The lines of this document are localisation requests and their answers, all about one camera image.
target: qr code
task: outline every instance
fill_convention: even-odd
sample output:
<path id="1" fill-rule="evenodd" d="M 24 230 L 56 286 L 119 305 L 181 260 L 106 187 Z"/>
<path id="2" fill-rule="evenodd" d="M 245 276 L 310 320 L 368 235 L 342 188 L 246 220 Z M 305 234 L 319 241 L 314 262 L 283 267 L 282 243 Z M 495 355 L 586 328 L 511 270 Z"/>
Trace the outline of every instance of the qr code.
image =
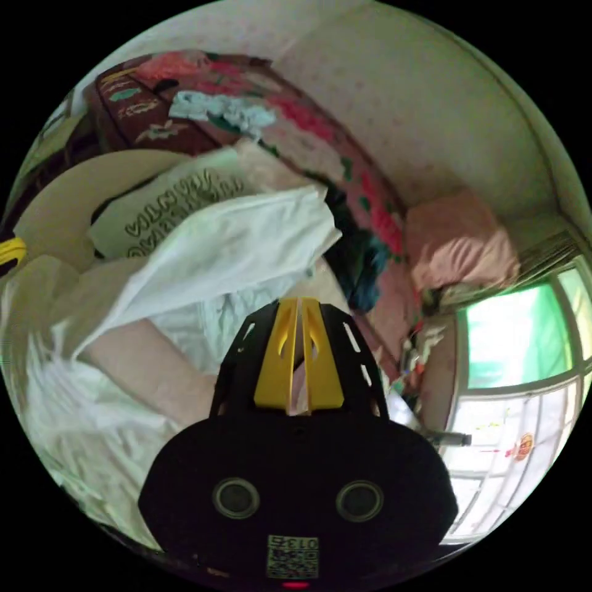
<path id="1" fill-rule="evenodd" d="M 307 580 L 319 577 L 319 540 L 306 536 L 270 535 L 267 577 Z"/>

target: white wall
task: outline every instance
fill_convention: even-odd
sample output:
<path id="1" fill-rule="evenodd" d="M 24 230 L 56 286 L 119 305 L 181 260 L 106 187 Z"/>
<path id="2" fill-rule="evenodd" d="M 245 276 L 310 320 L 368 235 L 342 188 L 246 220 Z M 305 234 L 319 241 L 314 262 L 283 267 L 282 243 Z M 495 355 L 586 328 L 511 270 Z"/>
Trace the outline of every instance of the white wall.
<path id="1" fill-rule="evenodd" d="M 555 208 L 514 99 L 415 15 L 372 2 L 303 37 L 274 68 L 353 131 L 409 206 L 468 183 L 501 217 Z"/>
<path id="2" fill-rule="evenodd" d="M 221 0 L 178 14 L 144 31 L 97 64 L 77 85 L 82 90 L 108 68 L 133 57 L 199 48 L 275 59 L 300 38 L 337 16 L 372 0 Z"/>
<path id="3" fill-rule="evenodd" d="M 438 25 L 431 24 L 437 27 L 443 35 L 453 38 L 458 44 L 470 51 L 505 85 L 512 98 L 520 105 L 524 114 L 530 120 L 533 133 L 536 135 L 541 148 L 546 153 L 556 187 L 557 204 L 561 212 L 579 230 L 582 238 L 587 241 L 588 248 L 592 248 L 592 210 L 590 209 L 590 202 L 586 197 L 574 163 L 569 158 L 565 147 L 551 124 L 524 90 L 497 64 L 465 40 Z"/>

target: bedspread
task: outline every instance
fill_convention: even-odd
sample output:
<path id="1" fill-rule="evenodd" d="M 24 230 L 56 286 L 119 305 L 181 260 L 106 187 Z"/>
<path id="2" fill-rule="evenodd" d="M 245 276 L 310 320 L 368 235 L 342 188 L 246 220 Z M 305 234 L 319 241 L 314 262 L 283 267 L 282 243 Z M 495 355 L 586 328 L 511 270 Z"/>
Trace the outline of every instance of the bedspread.
<path id="1" fill-rule="evenodd" d="M 180 91 L 240 97 L 275 113 L 261 130 L 261 145 L 300 174 L 331 179 L 348 196 L 356 222 L 388 246 L 390 261 L 378 280 L 380 300 L 362 325 L 387 374 L 397 374 L 401 338 L 418 319 L 410 306 L 413 288 L 403 253 L 404 207 L 364 149 L 330 114 L 274 72 L 264 60 L 193 51 L 195 67 L 155 74 L 155 56 L 119 64 L 97 77 L 84 93 L 108 150 L 161 149 L 200 155 L 234 144 L 242 131 L 219 114 L 203 120 L 170 116 Z"/>

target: window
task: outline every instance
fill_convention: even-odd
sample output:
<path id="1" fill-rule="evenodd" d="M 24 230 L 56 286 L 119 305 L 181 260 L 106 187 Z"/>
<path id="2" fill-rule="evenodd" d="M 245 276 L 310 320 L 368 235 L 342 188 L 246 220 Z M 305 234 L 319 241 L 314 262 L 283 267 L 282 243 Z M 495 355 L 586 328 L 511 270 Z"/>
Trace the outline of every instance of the window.
<path id="1" fill-rule="evenodd" d="M 540 395 L 459 401 L 452 431 L 473 440 L 443 453 L 459 505 L 447 542 L 487 534 L 528 498 L 570 434 L 576 394 L 573 381 Z"/>
<path id="2" fill-rule="evenodd" d="M 578 325 L 584 360 L 592 357 L 592 300 L 577 269 L 559 274 L 559 282 L 567 294 Z"/>
<path id="3" fill-rule="evenodd" d="M 520 385 L 572 369 L 567 325 L 550 284 L 488 298 L 466 314 L 470 389 Z"/>

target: pink pillow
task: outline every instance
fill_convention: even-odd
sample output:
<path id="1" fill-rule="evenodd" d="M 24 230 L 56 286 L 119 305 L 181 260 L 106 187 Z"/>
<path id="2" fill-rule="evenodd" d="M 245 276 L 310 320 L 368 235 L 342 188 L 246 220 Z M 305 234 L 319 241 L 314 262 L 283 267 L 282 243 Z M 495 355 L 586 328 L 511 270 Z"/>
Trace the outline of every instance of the pink pillow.
<path id="1" fill-rule="evenodd" d="M 518 277 L 508 233 L 470 189 L 411 208 L 405 232 L 417 290 L 460 283 L 507 287 Z"/>

